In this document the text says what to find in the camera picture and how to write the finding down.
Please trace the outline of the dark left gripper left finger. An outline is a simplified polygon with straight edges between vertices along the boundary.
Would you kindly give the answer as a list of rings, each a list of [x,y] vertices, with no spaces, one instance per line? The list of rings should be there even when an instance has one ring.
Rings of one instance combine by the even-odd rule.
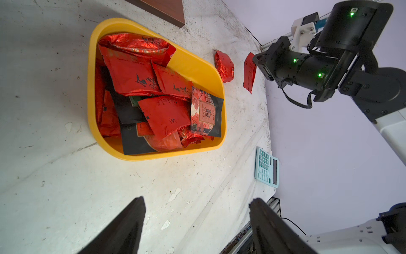
[[[135,198],[80,253],[136,254],[141,241],[145,213],[144,198]]]

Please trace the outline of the crinkled red foil tea bag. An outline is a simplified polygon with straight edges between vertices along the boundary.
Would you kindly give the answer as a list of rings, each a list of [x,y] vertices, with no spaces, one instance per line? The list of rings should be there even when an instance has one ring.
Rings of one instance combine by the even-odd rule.
[[[215,51],[215,67],[223,83],[231,82],[234,79],[234,63],[227,54],[219,50]]]

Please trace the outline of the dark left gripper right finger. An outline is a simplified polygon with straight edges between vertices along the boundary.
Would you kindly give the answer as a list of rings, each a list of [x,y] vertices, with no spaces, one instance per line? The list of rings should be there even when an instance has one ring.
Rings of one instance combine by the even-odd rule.
[[[262,199],[249,207],[257,254],[316,254]]]

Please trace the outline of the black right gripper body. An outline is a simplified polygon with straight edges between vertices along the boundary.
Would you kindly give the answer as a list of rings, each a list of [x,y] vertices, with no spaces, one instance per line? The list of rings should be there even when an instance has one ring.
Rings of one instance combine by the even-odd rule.
[[[275,81],[278,88],[298,85],[310,90],[307,102],[324,102],[330,99],[356,55],[350,51],[338,54],[311,54],[289,49],[290,40],[280,37],[267,51],[254,56],[253,61],[266,79]]]

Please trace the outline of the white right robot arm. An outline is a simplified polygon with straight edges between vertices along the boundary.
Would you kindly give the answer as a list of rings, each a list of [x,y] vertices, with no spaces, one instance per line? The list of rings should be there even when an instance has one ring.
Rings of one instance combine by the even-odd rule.
[[[373,54],[393,6],[373,1],[336,3],[321,30],[318,15],[302,18],[292,37],[282,36],[251,60],[280,89],[309,90],[304,109],[336,91],[352,98],[392,150],[406,158],[406,73],[378,66]],[[299,236],[263,200],[250,204],[252,251],[256,254],[403,254],[406,205],[344,230]]]

